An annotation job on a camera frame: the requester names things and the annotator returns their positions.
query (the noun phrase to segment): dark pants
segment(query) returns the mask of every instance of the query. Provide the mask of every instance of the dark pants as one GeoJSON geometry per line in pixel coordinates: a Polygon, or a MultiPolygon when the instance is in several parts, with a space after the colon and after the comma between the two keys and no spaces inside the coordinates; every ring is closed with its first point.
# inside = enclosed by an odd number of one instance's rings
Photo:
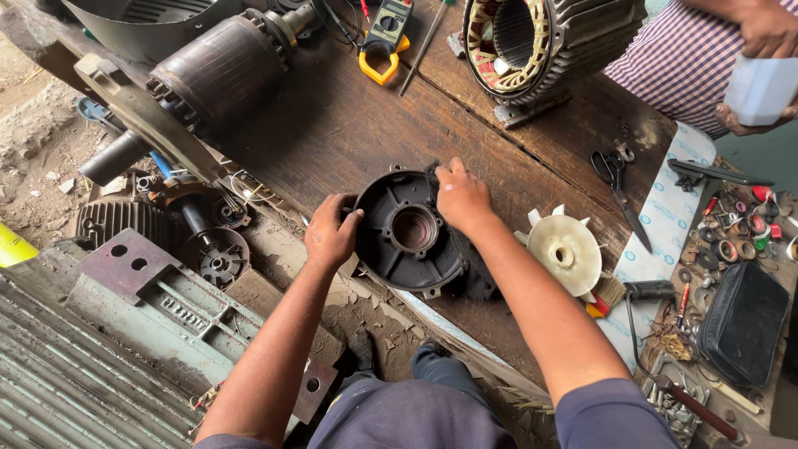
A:
{"type": "MultiPolygon", "coordinates": [[[[439,383],[457,391],[462,391],[471,396],[476,402],[484,405],[493,415],[496,415],[488,402],[488,398],[476,385],[463,362],[439,356],[435,352],[435,348],[425,344],[416,350],[413,357],[410,357],[410,366],[413,369],[414,379],[428,380],[429,382],[439,383]]],[[[358,371],[343,380],[338,394],[341,395],[346,389],[353,387],[355,384],[358,387],[362,387],[366,383],[382,383],[382,381],[374,375],[374,370],[372,369],[358,371]]]]}

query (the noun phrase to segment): scissors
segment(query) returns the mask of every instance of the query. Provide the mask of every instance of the scissors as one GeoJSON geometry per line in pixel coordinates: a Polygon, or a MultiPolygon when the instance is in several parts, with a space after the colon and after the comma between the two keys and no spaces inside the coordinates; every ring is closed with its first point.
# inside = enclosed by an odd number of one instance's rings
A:
{"type": "Polygon", "coordinates": [[[638,214],[632,210],[629,204],[629,199],[623,192],[623,173],[626,168],[626,162],[614,154],[604,154],[599,151],[594,151],[591,154],[591,164],[593,169],[604,182],[610,185],[612,189],[612,196],[621,208],[623,216],[626,221],[631,225],[632,230],[637,234],[640,243],[648,250],[651,251],[651,242],[648,240],[646,230],[640,223],[638,214]]]}

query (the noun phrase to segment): hand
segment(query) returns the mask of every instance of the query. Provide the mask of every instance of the hand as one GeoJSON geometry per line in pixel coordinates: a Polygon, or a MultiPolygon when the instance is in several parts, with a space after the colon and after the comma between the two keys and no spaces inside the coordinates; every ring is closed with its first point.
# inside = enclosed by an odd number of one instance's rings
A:
{"type": "Polygon", "coordinates": [[[496,217],[487,185],[469,173],[459,157],[454,157],[448,168],[435,169],[435,174],[440,181],[437,208],[451,226],[470,237],[484,219],[496,217]]]}
{"type": "Polygon", "coordinates": [[[743,56],[798,57],[798,16],[776,0],[756,2],[740,20],[740,32],[745,40],[743,56]]]}
{"type": "Polygon", "coordinates": [[[788,123],[798,118],[798,96],[792,101],[790,106],[781,111],[781,118],[774,124],[769,126],[745,126],[740,125],[737,121],[737,115],[729,109],[728,105],[719,104],[715,109],[715,118],[717,121],[728,128],[735,136],[750,136],[751,134],[764,134],[771,131],[784,123],[788,123]]]}
{"type": "Polygon", "coordinates": [[[351,212],[343,223],[341,212],[344,207],[354,205],[357,197],[353,193],[330,195],[318,206],[305,232],[308,263],[337,270],[352,256],[363,209],[351,212]]]}

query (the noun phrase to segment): plastic container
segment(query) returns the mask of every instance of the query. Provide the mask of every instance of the plastic container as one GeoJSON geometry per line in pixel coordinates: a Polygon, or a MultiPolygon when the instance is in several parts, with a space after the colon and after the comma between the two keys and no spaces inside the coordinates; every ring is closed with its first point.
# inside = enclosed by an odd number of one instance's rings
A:
{"type": "Polygon", "coordinates": [[[754,59],[738,54],[723,102],[741,125],[772,125],[796,91],[798,58],[754,59]]]}

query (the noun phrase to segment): clamp meter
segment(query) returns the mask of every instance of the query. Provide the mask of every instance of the clamp meter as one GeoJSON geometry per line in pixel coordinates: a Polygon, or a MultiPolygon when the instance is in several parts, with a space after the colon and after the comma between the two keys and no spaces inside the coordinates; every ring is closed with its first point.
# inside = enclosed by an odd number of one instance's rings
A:
{"type": "Polygon", "coordinates": [[[410,48],[410,41],[404,35],[405,27],[413,14],[413,0],[382,0],[380,10],[374,16],[371,30],[365,36],[358,60],[363,72],[379,85],[385,83],[396,73],[399,66],[398,52],[410,48]],[[380,74],[366,62],[370,54],[382,54],[391,61],[391,66],[380,74]]]}

